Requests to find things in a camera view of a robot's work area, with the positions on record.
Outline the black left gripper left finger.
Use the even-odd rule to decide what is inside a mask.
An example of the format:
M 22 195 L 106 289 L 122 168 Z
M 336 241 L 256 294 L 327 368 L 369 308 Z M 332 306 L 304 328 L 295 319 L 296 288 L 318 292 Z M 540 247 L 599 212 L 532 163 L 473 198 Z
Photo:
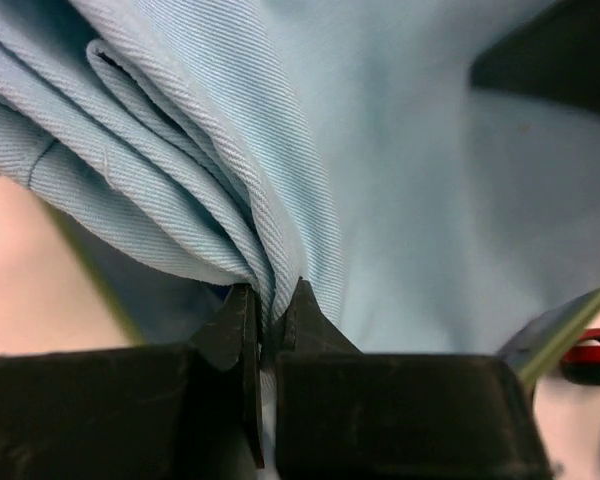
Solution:
M 0 479 L 253 479 L 258 354 L 237 285 L 186 341 L 0 356 Z

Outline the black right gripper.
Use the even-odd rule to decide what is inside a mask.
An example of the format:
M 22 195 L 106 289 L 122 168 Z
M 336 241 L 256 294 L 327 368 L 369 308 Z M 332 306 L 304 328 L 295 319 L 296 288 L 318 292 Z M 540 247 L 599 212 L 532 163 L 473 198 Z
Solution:
M 600 0 L 545 9 L 478 55 L 470 83 L 600 115 Z

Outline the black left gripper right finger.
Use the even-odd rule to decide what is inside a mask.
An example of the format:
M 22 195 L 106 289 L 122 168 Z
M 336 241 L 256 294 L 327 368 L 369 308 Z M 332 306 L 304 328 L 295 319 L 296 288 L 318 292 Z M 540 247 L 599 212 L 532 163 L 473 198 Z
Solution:
M 300 280 L 276 359 L 283 479 L 549 479 L 527 392 L 501 359 L 365 354 Z

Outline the light blue garment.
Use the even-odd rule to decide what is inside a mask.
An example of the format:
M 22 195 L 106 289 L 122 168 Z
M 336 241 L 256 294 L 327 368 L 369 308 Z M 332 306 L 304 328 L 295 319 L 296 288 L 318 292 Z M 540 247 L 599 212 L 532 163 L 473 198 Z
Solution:
M 542 1 L 0 1 L 0 171 L 130 257 L 144 337 L 299 278 L 374 351 L 600 287 L 600 118 L 469 86 Z

